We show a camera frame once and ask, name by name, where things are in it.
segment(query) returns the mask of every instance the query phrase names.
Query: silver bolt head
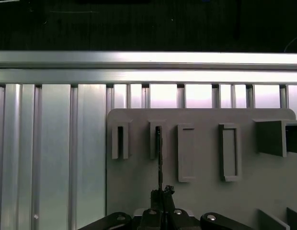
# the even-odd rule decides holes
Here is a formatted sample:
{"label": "silver bolt head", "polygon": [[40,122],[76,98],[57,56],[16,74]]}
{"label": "silver bolt head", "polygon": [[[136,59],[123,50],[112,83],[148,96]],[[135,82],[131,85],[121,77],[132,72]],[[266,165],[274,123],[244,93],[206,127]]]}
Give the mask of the silver bolt head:
{"label": "silver bolt head", "polygon": [[217,218],[215,216],[213,216],[213,215],[208,215],[207,219],[211,220],[211,221],[215,221]]}
{"label": "silver bolt head", "polygon": [[154,210],[150,210],[149,211],[149,214],[151,214],[151,215],[155,215],[157,212],[155,212]]}
{"label": "silver bolt head", "polygon": [[177,215],[180,215],[180,214],[182,214],[182,211],[179,210],[179,209],[176,209],[176,210],[174,210],[174,213],[177,214]]}
{"label": "silver bolt head", "polygon": [[125,217],[119,216],[117,220],[125,220]]}

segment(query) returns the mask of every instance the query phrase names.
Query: black surface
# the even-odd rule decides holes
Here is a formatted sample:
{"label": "black surface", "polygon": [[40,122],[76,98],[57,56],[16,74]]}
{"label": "black surface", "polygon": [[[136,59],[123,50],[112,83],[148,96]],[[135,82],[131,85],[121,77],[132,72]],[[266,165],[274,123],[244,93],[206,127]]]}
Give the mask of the black surface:
{"label": "black surface", "polygon": [[237,0],[44,1],[46,24],[0,6],[0,50],[283,52],[297,36],[297,0],[242,0],[240,31]]}

